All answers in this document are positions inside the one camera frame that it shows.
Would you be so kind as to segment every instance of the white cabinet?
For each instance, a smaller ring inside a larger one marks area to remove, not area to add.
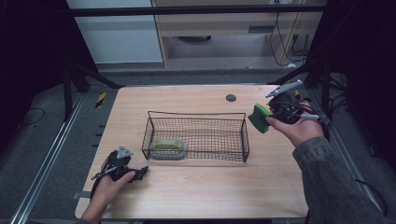
[[[149,0],[67,0],[70,8],[151,7]],[[153,16],[76,17],[96,64],[162,63]]]

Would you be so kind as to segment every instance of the cabinet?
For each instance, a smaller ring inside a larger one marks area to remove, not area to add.
[[[269,5],[273,4],[273,2],[274,0],[151,0],[154,7]],[[293,4],[318,4],[324,2],[326,1],[292,0]],[[284,12],[279,14],[159,15],[155,16],[155,21],[165,65],[167,65],[170,40],[173,36],[262,35],[271,34],[274,27],[276,31],[272,35],[271,45],[277,61],[283,63],[287,59],[285,51],[287,52],[290,48],[293,35],[314,34],[321,14],[321,12]]]
[[[70,8],[151,7],[149,0],[67,0]],[[161,63],[153,16],[76,17],[99,70],[133,63]]]

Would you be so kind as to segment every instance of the person's left hand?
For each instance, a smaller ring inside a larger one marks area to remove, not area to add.
[[[92,223],[99,223],[107,206],[114,200],[122,187],[134,177],[134,174],[134,171],[129,172],[116,182],[111,179],[110,175],[102,177],[81,219]]]

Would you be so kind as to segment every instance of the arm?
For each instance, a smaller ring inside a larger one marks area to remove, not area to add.
[[[117,193],[134,177],[130,172],[114,182],[109,175],[102,177],[85,212],[77,224],[99,223],[107,206],[114,200]]]
[[[302,170],[305,200],[314,223],[387,223],[359,190],[315,120],[300,119],[293,125],[273,118],[267,121],[296,147],[293,157]]]

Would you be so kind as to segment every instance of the hand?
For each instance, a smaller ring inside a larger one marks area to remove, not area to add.
[[[324,136],[322,127],[314,119],[299,119],[294,124],[286,124],[274,118],[265,119],[274,129],[285,134],[295,147],[309,139]]]
[[[114,200],[122,187],[134,177],[134,174],[134,171],[129,172],[116,182],[111,179],[110,175],[102,177],[81,219],[92,223],[99,223],[107,206]]]

